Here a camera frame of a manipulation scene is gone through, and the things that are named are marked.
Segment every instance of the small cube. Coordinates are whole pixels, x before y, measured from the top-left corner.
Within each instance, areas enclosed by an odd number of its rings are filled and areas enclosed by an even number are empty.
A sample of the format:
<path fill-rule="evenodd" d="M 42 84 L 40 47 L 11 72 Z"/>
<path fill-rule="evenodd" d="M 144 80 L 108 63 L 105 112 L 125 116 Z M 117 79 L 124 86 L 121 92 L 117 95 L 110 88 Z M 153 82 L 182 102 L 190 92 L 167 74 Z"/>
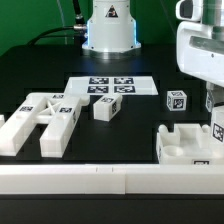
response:
<path fill-rule="evenodd" d="M 187 95 L 182 90 L 167 91 L 167 107 L 170 111 L 186 110 Z"/>
<path fill-rule="evenodd" d="M 121 94 L 107 94 L 93 104 L 94 119 L 110 121 L 121 109 Z"/>

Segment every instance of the white paper sheet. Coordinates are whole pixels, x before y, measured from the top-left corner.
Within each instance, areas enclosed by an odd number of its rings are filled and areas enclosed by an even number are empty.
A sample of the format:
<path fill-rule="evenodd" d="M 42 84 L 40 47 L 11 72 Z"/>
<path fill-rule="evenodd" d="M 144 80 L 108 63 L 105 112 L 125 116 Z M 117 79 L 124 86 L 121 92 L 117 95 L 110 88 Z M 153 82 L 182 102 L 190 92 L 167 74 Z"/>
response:
<path fill-rule="evenodd" d="M 70 95 L 158 95 L 151 76 L 71 77 L 65 88 Z"/>

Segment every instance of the white robot body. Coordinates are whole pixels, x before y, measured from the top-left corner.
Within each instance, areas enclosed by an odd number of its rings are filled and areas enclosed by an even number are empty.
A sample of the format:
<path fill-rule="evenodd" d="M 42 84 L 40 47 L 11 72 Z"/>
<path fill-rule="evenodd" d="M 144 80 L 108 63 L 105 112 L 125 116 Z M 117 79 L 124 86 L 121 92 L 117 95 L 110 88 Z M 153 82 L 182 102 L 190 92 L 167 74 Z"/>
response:
<path fill-rule="evenodd" d="M 87 29 L 84 54 L 116 58 L 141 47 L 136 40 L 136 21 L 130 15 L 130 0 L 94 0 Z"/>
<path fill-rule="evenodd" d="M 224 1 L 194 0 L 191 18 L 177 4 L 177 62 L 182 72 L 224 87 Z"/>

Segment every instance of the warning label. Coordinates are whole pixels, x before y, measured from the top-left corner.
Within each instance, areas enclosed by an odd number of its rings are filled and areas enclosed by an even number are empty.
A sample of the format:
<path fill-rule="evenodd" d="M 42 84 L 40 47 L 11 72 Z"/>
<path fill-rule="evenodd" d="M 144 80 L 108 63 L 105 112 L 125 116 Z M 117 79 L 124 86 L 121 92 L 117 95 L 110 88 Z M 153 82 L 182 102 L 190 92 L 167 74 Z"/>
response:
<path fill-rule="evenodd" d="M 106 15 L 106 17 L 109 17 L 109 18 L 118 18 L 118 15 L 117 15 L 117 12 L 114 8 L 114 6 L 112 5 Z"/>

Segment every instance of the black table surface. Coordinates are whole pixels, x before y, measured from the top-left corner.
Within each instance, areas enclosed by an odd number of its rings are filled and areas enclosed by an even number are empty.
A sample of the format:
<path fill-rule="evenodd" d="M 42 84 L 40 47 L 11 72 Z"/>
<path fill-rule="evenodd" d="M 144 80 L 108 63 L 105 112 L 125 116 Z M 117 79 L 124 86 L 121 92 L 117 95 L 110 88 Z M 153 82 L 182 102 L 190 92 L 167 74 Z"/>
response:
<path fill-rule="evenodd" d="M 152 76 L 156 96 L 124 96 L 110 121 L 93 119 L 83 107 L 63 158 L 41 158 L 37 125 L 16 157 L 2 164 L 157 163 L 160 124 L 210 124 L 206 84 L 179 71 L 175 45 L 144 45 L 142 54 L 122 60 L 84 57 L 75 46 L 17 46 L 0 57 L 0 114 L 8 119 L 31 92 L 64 92 L 69 77 Z M 171 112 L 167 91 L 187 94 L 186 111 Z M 0 196 L 2 223 L 221 223 L 221 195 L 18 195 Z"/>

